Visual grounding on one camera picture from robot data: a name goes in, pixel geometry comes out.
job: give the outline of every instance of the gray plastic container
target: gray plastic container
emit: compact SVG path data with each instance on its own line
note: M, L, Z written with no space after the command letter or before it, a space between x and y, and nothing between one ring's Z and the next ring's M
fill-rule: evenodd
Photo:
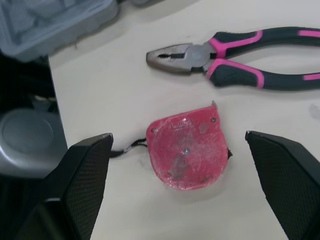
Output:
M159 2L159 0L130 0L130 2L134 3L135 5L144 5L156 1Z
M118 11L116 0L0 0L0 49L28 62L92 33Z

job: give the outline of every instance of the pink and black handle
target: pink and black handle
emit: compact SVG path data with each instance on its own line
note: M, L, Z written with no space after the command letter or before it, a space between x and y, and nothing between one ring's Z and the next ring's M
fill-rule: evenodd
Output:
M208 42L215 49L216 58L224 59L269 45L293 44L320 47L320 29L289 26L247 33L221 31Z
M320 73L277 74L220 58L213 62L206 76L216 87L243 85L280 91L320 89Z
M269 45L320 47L320 29L278 27L249 33L217 32L208 42L215 49L217 59L209 67L206 76L217 87L243 85L283 91L320 88L320 73L276 74L224 59Z

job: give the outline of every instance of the pliers jaw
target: pliers jaw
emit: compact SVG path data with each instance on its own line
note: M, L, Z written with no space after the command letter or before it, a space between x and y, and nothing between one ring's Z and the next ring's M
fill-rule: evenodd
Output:
M170 73L206 73L214 61L214 54L215 50L208 42L203 45L185 43L148 52L146 54L146 62L152 68Z

